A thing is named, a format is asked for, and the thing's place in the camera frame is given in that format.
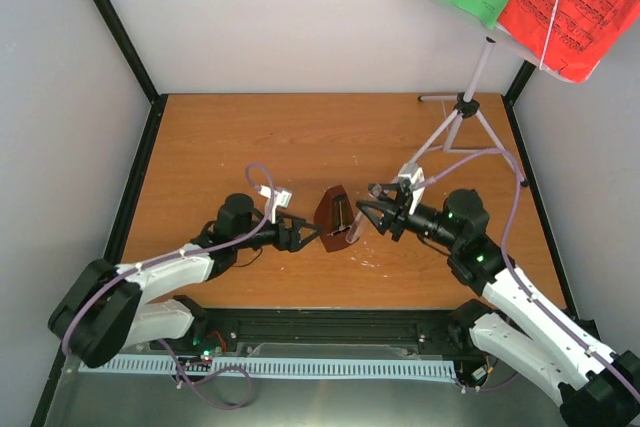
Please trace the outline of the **clear plastic metronome cover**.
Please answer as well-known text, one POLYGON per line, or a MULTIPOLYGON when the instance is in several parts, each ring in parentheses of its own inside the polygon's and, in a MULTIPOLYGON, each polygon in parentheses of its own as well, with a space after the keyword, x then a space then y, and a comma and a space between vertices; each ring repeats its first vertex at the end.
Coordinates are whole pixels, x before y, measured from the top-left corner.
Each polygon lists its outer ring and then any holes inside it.
MULTIPOLYGON (((373 199, 377 199, 381 193, 382 187, 380 184, 371 184, 368 187, 368 195, 373 199)), ((365 227, 365 223, 366 220, 364 214, 361 211, 358 211, 357 215, 354 218, 354 222, 352 223, 346 235, 346 241, 349 244, 354 244, 359 240, 365 227)))

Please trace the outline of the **brown wooden metronome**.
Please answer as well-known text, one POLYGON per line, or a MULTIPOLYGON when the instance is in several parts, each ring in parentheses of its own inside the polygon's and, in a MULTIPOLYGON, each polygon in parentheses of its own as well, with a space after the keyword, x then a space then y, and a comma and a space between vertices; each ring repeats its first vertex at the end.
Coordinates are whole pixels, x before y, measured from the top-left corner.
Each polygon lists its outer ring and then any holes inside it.
POLYGON ((343 185, 335 185, 324 192, 313 220, 322 227, 320 241, 327 253, 335 253, 352 246, 347 240, 347 234, 355 221, 355 215, 343 185))

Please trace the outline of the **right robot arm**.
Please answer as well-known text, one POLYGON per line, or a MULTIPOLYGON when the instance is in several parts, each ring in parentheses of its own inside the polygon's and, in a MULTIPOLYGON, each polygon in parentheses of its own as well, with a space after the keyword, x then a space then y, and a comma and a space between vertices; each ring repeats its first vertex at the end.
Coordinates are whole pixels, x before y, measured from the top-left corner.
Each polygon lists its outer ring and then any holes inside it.
POLYGON ((506 363, 559 408, 569 426, 627 426, 639 414, 639 358, 617 353, 546 298, 486 233, 478 193, 453 191, 441 209, 417 203, 408 182, 356 206, 380 234, 411 232, 444 247, 476 299, 454 312, 453 342, 506 363))

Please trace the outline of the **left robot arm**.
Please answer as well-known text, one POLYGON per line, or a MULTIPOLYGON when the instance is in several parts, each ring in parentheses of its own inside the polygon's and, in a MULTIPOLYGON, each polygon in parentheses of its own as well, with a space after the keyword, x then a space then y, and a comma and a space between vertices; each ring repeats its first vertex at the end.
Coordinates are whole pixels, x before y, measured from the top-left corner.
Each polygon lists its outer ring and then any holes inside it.
POLYGON ((136 263, 90 262, 48 321, 62 352, 97 368, 135 344, 175 339, 186 349, 201 347, 208 337, 205 315, 194 301, 166 294, 221 276, 243 249, 295 253, 318 238, 321 226, 284 213, 290 196, 278 191, 259 211, 248 195, 234 193, 173 252, 136 263))

